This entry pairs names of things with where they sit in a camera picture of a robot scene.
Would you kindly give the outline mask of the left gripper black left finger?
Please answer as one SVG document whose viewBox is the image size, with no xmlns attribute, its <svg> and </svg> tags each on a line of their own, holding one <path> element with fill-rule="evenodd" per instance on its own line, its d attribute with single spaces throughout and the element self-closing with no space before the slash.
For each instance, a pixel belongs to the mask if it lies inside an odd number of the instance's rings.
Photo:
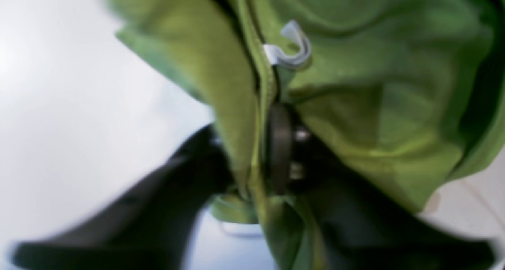
<svg viewBox="0 0 505 270">
<path fill-rule="evenodd" d="M 21 242 L 26 270 L 178 270 L 204 205 L 231 183 L 211 126 L 89 220 L 52 238 Z"/>
</svg>

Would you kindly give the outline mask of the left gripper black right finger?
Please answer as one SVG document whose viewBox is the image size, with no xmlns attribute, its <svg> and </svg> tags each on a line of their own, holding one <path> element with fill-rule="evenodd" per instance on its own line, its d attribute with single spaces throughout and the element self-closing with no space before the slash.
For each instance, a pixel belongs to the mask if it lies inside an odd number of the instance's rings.
<svg viewBox="0 0 505 270">
<path fill-rule="evenodd" d="M 303 199 L 331 270 L 488 270 L 489 240 L 442 232 L 345 166 L 284 104 L 267 119 L 267 176 L 276 195 Z"/>
</svg>

